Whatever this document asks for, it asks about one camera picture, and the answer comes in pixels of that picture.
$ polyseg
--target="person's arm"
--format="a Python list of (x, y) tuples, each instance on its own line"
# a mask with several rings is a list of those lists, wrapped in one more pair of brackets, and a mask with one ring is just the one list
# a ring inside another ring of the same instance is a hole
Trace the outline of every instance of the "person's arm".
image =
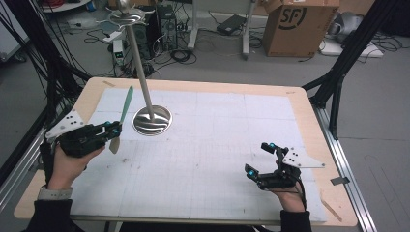
[(41, 199), (34, 202), (35, 212), (26, 232), (83, 231), (70, 220), (73, 202), (65, 198), (67, 198), (66, 194), (70, 193), (75, 178), (103, 149), (104, 147), (101, 147), (83, 158), (73, 158), (67, 156), (59, 145), (56, 146), (53, 174), (48, 186), (42, 188), (44, 194), (39, 195)]
[(279, 198), (281, 232), (311, 232), (310, 212), (305, 210), (299, 183), (293, 188), (276, 188), (272, 192)]

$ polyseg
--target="sleeve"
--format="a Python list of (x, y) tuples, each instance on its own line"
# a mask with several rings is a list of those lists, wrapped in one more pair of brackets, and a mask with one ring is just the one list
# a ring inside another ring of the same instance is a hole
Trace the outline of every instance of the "sleeve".
[(73, 201), (56, 200), (34, 202), (34, 215), (25, 232), (84, 232), (70, 220)]
[(311, 232), (310, 212), (290, 213), (280, 211), (281, 232)]

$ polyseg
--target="gray floor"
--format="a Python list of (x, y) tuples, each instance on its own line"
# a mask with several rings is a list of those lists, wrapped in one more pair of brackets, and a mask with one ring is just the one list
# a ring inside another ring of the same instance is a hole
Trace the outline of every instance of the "gray floor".
[[(264, 18), (253, 21), (263, 26)], [(336, 57), (316, 54), (302, 58), (266, 57), (263, 48), (252, 48), (244, 61), (241, 40), (208, 36), (201, 32), (194, 51), (196, 63), (173, 64), (160, 69), (152, 78), (187, 81), (302, 86), (326, 73)], [(69, 48), (81, 65), (92, 74), (107, 73), (111, 56), (106, 44), (85, 43), (86, 32), (66, 35)], [(410, 44), (410, 39), (400, 40)], [(381, 59), (357, 62), (347, 75), (342, 92), (338, 135), (356, 181), (378, 231), (408, 231), (410, 167), (408, 115), (410, 113), (410, 50), (386, 52)], [(16, 146), (45, 106), (44, 93), (29, 62), (0, 67), (0, 163)], [(32, 177), (30, 172), (0, 215), (0, 231), (20, 231), (28, 220), (13, 216), (15, 204)], [(103, 231), (101, 222), (81, 222), (87, 231)], [(314, 228), (314, 231), (360, 231), (353, 228)]]

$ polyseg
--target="hand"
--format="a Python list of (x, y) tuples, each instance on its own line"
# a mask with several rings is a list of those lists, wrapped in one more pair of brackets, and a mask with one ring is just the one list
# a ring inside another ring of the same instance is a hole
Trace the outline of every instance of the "hand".
[(70, 189), (73, 181), (81, 174), (88, 162), (104, 149), (105, 147), (101, 147), (82, 158), (73, 158), (67, 156), (60, 145), (57, 145), (55, 148), (53, 173), (48, 182), (47, 189)]
[(273, 188), (270, 191), (279, 198), (284, 211), (293, 213), (305, 211), (301, 196), (301, 185), (298, 182), (292, 188)]

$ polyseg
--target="printed logo on box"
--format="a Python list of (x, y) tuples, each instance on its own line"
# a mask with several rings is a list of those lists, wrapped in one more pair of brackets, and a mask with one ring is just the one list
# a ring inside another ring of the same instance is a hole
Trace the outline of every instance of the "printed logo on box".
[(307, 8), (288, 8), (283, 10), (280, 18), (280, 30), (292, 30), (301, 25), (307, 13)]

